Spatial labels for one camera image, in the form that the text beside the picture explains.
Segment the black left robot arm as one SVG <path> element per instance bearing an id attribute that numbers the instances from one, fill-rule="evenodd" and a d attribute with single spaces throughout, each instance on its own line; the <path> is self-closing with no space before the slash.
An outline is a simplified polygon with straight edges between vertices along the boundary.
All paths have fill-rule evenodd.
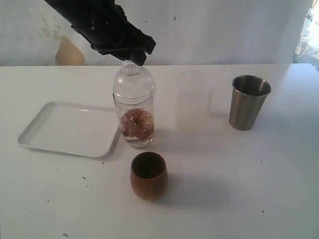
<path id="1" fill-rule="evenodd" d="M 156 42 L 132 25 L 114 0 L 48 0 L 101 55 L 143 66 Z"/>

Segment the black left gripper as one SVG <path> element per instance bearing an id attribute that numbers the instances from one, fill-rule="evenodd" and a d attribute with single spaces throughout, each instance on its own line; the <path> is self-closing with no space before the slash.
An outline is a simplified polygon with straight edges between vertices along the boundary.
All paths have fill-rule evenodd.
<path id="1" fill-rule="evenodd" d="M 71 0 L 72 25 L 102 55 L 143 66 L 154 39 L 133 26 L 114 0 Z"/>

